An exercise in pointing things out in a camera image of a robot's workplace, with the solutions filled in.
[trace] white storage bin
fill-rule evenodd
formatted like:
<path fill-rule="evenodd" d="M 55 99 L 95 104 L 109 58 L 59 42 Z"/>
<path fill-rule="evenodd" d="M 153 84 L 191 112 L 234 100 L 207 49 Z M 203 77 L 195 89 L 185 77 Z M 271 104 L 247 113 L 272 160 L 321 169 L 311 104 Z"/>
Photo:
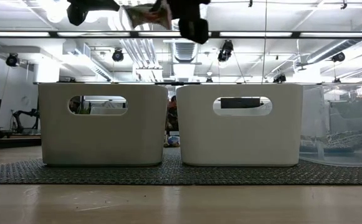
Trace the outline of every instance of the white storage bin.
<path fill-rule="evenodd" d="M 177 89 L 182 161 L 195 166 L 292 166 L 298 163 L 303 86 L 191 85 Z M 263 96 L 251 113 L 218 112 L 220 97 Z"/>
<path fill-rule="evenodd" d="M 73 114 L 74 96 L 122 96 L 123 114 Z M 168 91 L 155 85 L 39 85 L 42 158 L 53 166 L 147 166 L 163 156 Z"/>

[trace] plastic bin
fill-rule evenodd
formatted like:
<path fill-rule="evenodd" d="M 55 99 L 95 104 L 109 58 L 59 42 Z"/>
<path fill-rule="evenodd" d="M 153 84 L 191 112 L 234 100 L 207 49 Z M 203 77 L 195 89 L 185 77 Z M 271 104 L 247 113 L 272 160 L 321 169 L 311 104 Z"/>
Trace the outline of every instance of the plastic bin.
<path fill-rule="evenodd" d="M 148 166 L 163 158 L 168 91 L 156 85 L 39 85 L 42 159 L 52 166 Z M 73 114 L 74 96 L 122 96 L 125 113 Z"/>
<path fill-rule="evenodd" d="M 265 97 L 272 106 L 217 111 L 221 97 Z M 182 161 L 193 166 L 298 163 L 303 86 L 191 85 L 176 90 Z"/>
<path fill-rule="evenodd" d="M 300 158 L 362 166 L 362 83 L 304 86 Z"/>

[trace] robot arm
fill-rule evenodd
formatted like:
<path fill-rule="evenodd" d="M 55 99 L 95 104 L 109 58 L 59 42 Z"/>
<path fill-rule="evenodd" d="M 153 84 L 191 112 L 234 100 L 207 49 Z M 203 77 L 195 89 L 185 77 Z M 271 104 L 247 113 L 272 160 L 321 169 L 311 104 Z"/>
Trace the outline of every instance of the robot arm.
<path fill-rule="evenodd" d="M 15 113 L 13 113 L 13 117 L 16 120 L 16 123 L 17 123 L 16 132 L 18 132 L 18 133 L 22 133 L 23 130 L 24 130 L 24 127 L 20 122 L 20 114 L 25 114 L 25 115 L 28 115 L 28 116 L 31 116 L 31 117 L 35 116 L 36 118 L 39 118 L 39 112 L 36 109 L 31 109 L 30 112 L 16 111 Z"/>

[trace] person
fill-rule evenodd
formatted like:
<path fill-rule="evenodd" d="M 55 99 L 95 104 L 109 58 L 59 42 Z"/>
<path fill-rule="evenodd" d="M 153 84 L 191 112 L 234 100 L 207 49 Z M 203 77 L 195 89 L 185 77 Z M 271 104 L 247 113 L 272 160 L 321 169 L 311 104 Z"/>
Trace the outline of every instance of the person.
<path fill-rule="evenodd" d="M 178 128 L 178 111 L 176 107 L 176 96 L 171 97 L 167 106 L 167 132 L 179 131 Z"/>

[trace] cable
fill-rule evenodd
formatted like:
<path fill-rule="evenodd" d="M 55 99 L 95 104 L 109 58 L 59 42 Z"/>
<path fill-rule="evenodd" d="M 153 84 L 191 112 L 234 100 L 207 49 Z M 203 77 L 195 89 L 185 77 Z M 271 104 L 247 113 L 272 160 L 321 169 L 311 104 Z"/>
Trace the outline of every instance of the cable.
<path fill-rule="evenodd" d="M 261 85 L 264 83 L 264 72 L 265 72 L 265 51 L 267 50 L 267 14 L 268 14 L 268 0 L 265 0 L 265 35 L 264 35 L 264 58 L 262 62 L 262 78 Z"/>
<path fill-rule="evenodd" d="M 241 75 L 242 75 L 242 77 L 243 77 L 243 81 L 244 81 L 244 83 L 246 83 L 246 82 L 245 82 L 244 75 L 243 75 L 243 73 L 242 73 L 241 66 L 239 65 L 239 61 L 237 60 L 236 53 L 235 53 L 234 55 L 235 55 L 235 59 L 236 59 L 237 66 L 239 67 L 239 71 L 241 71 Z"/>

